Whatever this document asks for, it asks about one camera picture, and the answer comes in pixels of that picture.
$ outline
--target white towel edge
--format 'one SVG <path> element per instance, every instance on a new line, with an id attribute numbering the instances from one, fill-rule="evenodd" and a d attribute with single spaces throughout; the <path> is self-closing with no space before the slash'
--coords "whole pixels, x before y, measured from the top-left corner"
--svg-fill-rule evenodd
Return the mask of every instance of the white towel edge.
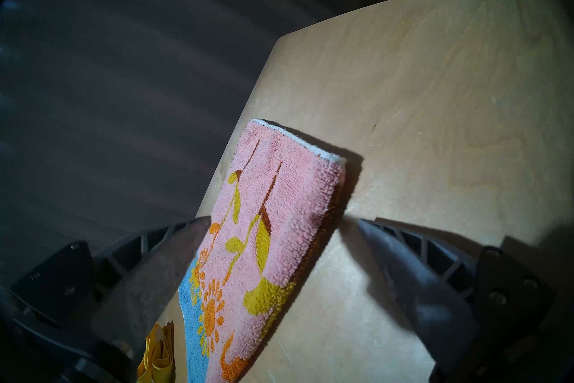
<path id="1" fill-rule="evenodd" d="M 288 132 L 285 128 L 282 128 L 282 127 L 277 126 L 277 125 L 271 125 L 271 123 L 268 123 L 265 120 L 261 120 L 261 119 L 250 119 L 249 121 L 255 122 L 259 125 L 263 125 L 263 126 L 266 126 L 267 128 L 271 128 L 273 130 L 279 131 L 281 134 L 284 134 L 287 137 L 290 137 L 291 139 L 293 139 L 294 141 L 296 141 L 297 143 L 299 143 L 303 147 L 307 148 L 313 154 L 316 154 L 317 156 L 322 157 L 323 159 L 327 159 L 329 162 L 333 162 L 333 163 L 341 165 L 341 166 L 345 166 L 345 164 L 347 163 L 347 159 L 345 159 L 344 157 L 341 157 L 337 154 L 329 153 L 325 150 L 320 149 L 318 146 L 311 145 L 309 142 L 305 142 L 300 137 L 297 137 L 296 135 Z"/>

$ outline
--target wooden table top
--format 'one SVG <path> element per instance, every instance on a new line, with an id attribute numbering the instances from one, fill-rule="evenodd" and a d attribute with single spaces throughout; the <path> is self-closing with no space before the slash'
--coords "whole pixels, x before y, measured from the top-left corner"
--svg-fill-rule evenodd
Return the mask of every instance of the wooden table top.
<path id="1" fill-rule="evenodd" d="M 380 288 L 354 221 L 532 246 L 571 224 L 572 36 L 558 0 L 392 0 L 277 41 L 198 216 L 210 213 L 250 118 L 354 153 L 356 184 L 243 381 L 426 381 L 434 361 Z M 160 321 L 171 319 L 184 382 L 177 295 Z"/>

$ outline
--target orange flower pattern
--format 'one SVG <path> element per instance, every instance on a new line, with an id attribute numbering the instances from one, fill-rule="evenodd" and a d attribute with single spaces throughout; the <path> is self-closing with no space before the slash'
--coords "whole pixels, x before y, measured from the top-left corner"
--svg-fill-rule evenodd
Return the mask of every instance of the orange flower pattern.
<path id="1" fill-rule="evenodd" d="M 225 300 L 222 297 L 223 290 L 219 281 L 213 278 L 203 297 L 202 314 L 199 316 L 201 324 L 198 328 L 198 335 L 201 335 L 199 345 L 202 347 L 202 354 L 208 357 L 215 349 L 215 343 L 219 343 L 217 326 L 222 326 L 225 321 L 222 315 L 218 315 L 218 312 L 225 307 Z"/>

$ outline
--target microfiber cloth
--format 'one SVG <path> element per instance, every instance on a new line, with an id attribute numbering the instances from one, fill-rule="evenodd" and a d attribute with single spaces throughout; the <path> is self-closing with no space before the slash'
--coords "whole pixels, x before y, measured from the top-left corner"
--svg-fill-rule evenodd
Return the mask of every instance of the microfiber cloth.
<path id="1" fill-rule="evenodd" d="M 188 381 L 235 381 L 297 285 L 345 159 L 251 120 L 179 288 Z"/>

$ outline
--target yellow cloth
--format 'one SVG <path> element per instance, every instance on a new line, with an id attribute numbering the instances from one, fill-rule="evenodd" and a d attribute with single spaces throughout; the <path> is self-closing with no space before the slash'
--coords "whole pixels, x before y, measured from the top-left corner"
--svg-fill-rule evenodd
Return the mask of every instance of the yellow cloth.
<path id="1" fill-rule="evenodd" d="M 153 327 L 145 339 L 145 354 L 138 366 L 137 383 L 170 383 L 173 374 L 173 321 Z"/>

